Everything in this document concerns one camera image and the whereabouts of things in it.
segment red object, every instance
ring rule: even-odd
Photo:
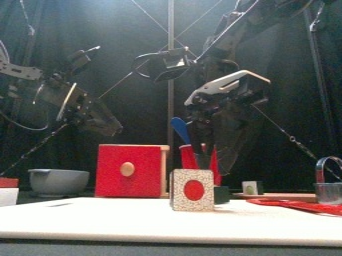
[[[183,169],[199,169],[191,145],[183,145],[179,147],[179,149],[181,149]],[[211,155],[210,170],[213,170],[213,173],[214,173],[214,184],[217,186],[221,186],[222,176],[219,175],[219,171],[218,171],[218,160],[217,160],[215,149]]]
[[[18,185],[19,179],[0,177],[0,188],[18,188]]]
[[[198,180],[190,180],[185,185],[185,195],[189,200],[198,201],[205,195],[205,186]]]
[[[267,205],[267,206],[282,206],[287,208],[293,208],[297,210],[305,210],[315,213],[326,213],[337,216],[342,216],[342,205],[330,205],[330,204],[314,204],[306,203],[301,201],[282,201],[282,200],[271,200],[271,199],[249,199],[246,200],[249,203]]]
[[[134,170],[124,172],[127,166]],[[158,146],[100,145],[95,196],[161,197],[161,167]]]

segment small cube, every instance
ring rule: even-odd
[[[211,170],[175,169],[171,172],[170,204],[175,211],[214,210]]]

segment red wooden box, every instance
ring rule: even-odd
[[[166,145],[99,145],[95,196],[166,195]]]

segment white block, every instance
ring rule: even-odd
[[[0,188],[0,206],[16,205],[19,188]]]

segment red cup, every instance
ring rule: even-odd
[[[181,150],[181,159],[182,159],[183,169],[199,169],[191,145],[182,145],[179,147],[179,150]],[[219,175],[219,171],[218,171],[218,159],[217,159],[215,149],[213,150],[213,154],[211,154],[210,170],[214,173],[214,184],[217,186],[221,186],[222,176]]]

